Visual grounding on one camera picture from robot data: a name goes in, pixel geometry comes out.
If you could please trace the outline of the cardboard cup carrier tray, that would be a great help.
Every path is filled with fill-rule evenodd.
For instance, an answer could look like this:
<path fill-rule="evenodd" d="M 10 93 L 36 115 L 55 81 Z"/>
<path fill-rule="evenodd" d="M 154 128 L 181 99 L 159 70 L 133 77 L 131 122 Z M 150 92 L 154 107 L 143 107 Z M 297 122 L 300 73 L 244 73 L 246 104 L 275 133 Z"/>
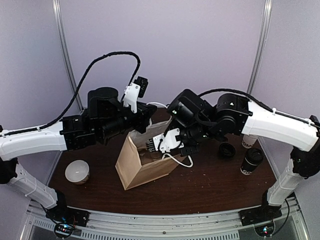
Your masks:
<path fill-rule="evenodd" d="M 139 148 L 138 154 L 142 165 L 146 165 L 162 158 L 162 153 L 158 151 L 150 152 L 146 148 Z"/>

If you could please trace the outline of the brown paper takeout bag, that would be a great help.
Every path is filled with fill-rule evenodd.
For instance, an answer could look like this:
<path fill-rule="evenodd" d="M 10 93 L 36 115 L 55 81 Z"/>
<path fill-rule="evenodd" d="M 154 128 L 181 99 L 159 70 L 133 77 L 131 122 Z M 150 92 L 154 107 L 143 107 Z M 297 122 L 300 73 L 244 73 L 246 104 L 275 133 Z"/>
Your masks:
<path fill-rule="evenodd" d="M 151 120 L 145 133 L 130 131 L 122 145 L 115 169 L 124 190 L 129 190 L 169 175 L 177 166 L 193 167 L 191 156 L 180 153 L 150 152 L 148 139 L 157 136 L 169 126 L 169 120 L 153 123 Z"/>

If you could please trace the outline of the black plastic cup lid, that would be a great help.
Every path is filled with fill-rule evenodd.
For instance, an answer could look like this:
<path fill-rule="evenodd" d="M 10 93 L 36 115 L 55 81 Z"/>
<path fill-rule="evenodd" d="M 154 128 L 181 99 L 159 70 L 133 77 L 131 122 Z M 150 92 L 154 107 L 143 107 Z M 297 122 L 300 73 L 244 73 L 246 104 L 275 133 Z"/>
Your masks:
<path fill-rule="evenodd" d="M 250 148 L 246 151 L 245 158 L 249 163 L 258 165 L 263 161 L 264 154 L 258 148 Z"/>

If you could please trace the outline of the black paper coffee cup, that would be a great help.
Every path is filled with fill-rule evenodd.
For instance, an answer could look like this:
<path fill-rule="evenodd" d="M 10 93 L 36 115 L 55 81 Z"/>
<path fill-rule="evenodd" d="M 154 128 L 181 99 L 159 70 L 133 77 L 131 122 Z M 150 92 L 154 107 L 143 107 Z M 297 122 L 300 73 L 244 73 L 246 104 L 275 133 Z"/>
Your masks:
<path fill-rule="evenodd" d="M 258 148 L 250 148 L 246 151 L 240 171 L 244 175 L 250 175 L 264 159 L 263 151 Z"/>

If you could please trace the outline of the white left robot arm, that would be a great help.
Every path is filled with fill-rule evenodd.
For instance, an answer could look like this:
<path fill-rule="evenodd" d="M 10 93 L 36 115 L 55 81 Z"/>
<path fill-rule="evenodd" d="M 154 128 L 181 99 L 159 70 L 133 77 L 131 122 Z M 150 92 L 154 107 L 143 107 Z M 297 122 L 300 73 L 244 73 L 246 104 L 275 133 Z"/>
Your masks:
<path fill-rule="evenodd" d="M 87 108 L 79 115 L 59 117 L 51 126 L 3 130 L 0 133 L 1 184 L 15 186 L 61 222 L 69 221 L 72 211 L 67 207 L 65 195 L 29 174 L 18 157 L 81 150 L 97 143 L 107 145 L 112 137 L 130 128 L 145 133 L 157 107 L 139 102 L 140 95 L 140 86 L 135 83 L 126 88 L 124 102 L 118 101 L 115 88 L 100 87 L 88 92 Z"/>

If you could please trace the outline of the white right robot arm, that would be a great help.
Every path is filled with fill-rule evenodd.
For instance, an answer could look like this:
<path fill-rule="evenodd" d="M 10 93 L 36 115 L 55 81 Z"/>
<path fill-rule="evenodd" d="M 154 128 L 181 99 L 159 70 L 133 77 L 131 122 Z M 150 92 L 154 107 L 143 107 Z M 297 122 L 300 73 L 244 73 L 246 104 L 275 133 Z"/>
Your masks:
<path fill-rule="evenodd" d="M 204 95 L 185 89 L 167 107 L 172 127 L 180 130 L 174 139 L 184 144 L 187 154 L 197 151 L 207 139 L 226 141 L 226 134 L 264 137 L 293 147 L 285 170 L 264 193 L 256 210 L 259 220 L 268 220 L 302 179 L 320 171 L 318 119 L 314 115 L 303 119 L 279 112 L 238 90 L 224 90 L 215 105 L 204 100 Z"/>

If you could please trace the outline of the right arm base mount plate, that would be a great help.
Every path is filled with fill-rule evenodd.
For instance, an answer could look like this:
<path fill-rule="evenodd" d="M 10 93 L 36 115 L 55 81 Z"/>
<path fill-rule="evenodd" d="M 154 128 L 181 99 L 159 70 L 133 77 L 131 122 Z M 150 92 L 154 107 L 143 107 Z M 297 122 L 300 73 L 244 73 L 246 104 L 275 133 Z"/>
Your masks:
<path fill-rule="evenodd" d="M 271 221 L 282 216 L 280 206 L 258 206 L 239 211 L 242 226 Z"/>

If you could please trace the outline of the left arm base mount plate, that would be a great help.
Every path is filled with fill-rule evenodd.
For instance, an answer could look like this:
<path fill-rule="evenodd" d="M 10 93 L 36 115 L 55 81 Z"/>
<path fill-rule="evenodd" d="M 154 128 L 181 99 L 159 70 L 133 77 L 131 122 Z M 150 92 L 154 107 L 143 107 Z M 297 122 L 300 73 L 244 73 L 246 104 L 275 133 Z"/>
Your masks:
<path fill-rule="evenodd" d="M 51 209 L 43 209 L 45 216 L 56 223 L 64 223 L 72 226 L 86 227 L 90 213 L 86 210 L 75 209 L 67 207 L 65 209 L 58 209 L 56 207 Z"/>

